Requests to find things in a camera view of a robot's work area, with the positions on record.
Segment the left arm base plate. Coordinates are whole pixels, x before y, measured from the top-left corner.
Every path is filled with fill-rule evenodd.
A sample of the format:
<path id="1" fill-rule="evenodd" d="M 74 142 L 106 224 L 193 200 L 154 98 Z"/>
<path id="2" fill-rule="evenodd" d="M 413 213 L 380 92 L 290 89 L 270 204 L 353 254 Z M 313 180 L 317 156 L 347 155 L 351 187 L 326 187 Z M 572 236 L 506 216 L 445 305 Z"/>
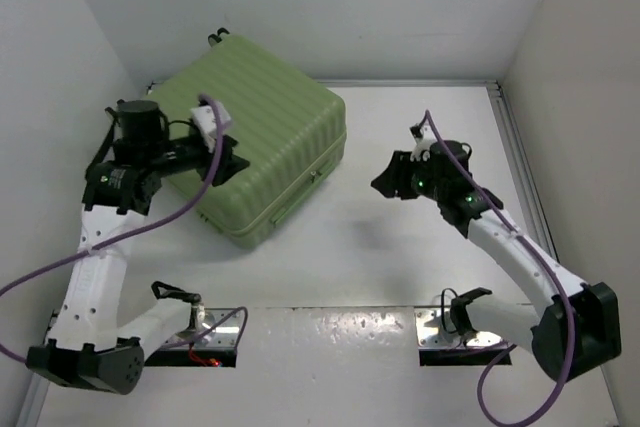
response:
<path id="1" fill-rule="evenodd" d="M 194 347 L 213 350 L 232 349 L 236 346 L 244 325 L 244 311 L 199 308 L 192 314 L 188 327 L 174 334 L 163 345 L 164 349 Z"/>

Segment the green hardshell suitcase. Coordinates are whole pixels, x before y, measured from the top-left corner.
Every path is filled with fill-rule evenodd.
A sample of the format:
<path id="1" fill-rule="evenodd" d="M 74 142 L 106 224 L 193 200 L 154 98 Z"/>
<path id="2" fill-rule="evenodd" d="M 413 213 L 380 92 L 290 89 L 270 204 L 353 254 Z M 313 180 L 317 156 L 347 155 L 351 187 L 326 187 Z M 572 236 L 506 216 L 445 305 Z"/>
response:
<path id="1" fill-rule="evenodd" d="M 191 114 L 197 97 L 220 101 L 226 134 L 249 167 L 212 187 L 196 206 L 234 244 L 253 249 L 284 223 L 341 161 L 347 138 L 344 100 L 249 39 L 219 30 L 210 49 L 153 86 L 147 99 L 169 120 Z"/>

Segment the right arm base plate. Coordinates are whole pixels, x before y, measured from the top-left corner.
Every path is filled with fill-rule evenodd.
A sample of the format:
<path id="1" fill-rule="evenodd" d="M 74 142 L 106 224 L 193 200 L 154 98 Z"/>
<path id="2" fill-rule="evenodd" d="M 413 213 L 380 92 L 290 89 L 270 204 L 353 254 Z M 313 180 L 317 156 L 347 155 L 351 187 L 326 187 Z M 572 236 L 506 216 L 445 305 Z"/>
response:
<path id="1" fill-rule="evenodd" d="M 449 319 L 449 306 L 426 306 L 414 309 L 417 343 L 422 351 L 476 352 L 508 347 L 496 334 L 477 332 L 460 336 Z"/>

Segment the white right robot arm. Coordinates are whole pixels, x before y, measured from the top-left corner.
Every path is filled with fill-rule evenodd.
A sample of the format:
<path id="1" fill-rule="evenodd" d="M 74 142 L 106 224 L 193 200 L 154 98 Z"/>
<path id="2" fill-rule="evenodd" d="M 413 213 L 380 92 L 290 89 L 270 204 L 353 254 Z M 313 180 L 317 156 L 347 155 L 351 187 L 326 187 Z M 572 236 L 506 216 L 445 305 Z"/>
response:
<path id="1" fill-rule="evenodd" d="M 470 183 L 471 154 L 467 143 L 421 142 L 414 152 L 394 151 L 371 182 L 385 198 L 434 201 L 442 218 L 489 255 L 531 303 L 518 307 L 477 287 L 452 300 L 444 320 L 450 334 L 493 332 L 530 352 L 552 380 L 560 377 L 569 346 L 570 379 L 618 357 L 622 342 L 613 289 L 587 283 L 522 234 L 498 197 Z"/>

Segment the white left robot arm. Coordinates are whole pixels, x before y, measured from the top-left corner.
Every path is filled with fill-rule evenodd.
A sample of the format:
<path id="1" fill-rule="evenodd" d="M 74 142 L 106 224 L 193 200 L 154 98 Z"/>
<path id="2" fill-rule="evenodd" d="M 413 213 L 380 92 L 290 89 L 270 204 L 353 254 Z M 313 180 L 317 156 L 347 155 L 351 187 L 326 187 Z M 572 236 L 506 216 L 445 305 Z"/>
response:
<path id="1" fill-rule="evenodd" d="M 29 348 L 26 366 L 62 387 L 126 395 L 152 354 L 193 344 L 210 331 L 201 325 L 200 294 L 160 281 L 151 285 L 154 305 L 117 324 L 135 237 L 180 217 L 249 163 L 234 154 L 237 142 L 225 133 L 230 114 L 206 95 L 178 138 L 153 101 L 120 101 L 107 112 L 112 124 L 85 171 L 81 235 L 66 295 L 44 343 Z M 148 223 L 163 179 L 185 172 L 199 175 L 200 189 L 177 212 Z"/>

